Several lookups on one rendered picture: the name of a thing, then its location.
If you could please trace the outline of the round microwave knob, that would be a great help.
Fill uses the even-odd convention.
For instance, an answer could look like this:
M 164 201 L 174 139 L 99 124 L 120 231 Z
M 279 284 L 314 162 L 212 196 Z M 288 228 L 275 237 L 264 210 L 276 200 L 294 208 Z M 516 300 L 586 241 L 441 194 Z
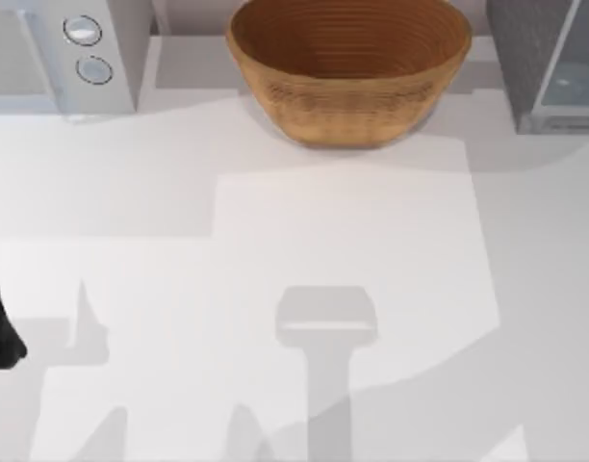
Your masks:
M 77 15 L 63 21 L 63 33 L 72 44 L 91 47 L 102 39 L 102 28 L 97 20 L 88 15 Z
M 114 77 L 112 66 L 97 56 L 86 56 L 76 62 L 77 75 L 86 83 L 103 86 Z

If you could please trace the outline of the grey cabinet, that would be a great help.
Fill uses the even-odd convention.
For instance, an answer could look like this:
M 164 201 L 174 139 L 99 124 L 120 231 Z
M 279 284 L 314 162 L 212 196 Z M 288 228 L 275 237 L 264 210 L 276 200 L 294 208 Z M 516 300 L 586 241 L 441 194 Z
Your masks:
M 589 0 L 487 0 L 516 132 L 589 135 Z

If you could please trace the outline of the brown woven basket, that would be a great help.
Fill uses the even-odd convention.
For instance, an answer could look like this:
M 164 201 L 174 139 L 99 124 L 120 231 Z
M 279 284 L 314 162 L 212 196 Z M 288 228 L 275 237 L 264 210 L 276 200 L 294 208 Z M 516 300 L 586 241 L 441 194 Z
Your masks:
M 439 102 L 473 41 L 450 0 L 245 0 L 225 39 L 256 102 L 286 137 L 374 148 Z

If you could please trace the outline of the pale microwave oven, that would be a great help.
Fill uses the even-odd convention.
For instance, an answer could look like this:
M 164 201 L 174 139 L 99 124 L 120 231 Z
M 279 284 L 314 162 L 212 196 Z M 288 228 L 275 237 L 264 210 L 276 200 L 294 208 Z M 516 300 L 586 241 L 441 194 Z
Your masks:
M 102 28 L 91 47 L 64 37 L 63 21 L 82 14 Z M 154 24 L 153 0 L 0 0 L 0 115 L 135 113 Z M 77 75 L 86 56 L 112 66 L 108 84 Z

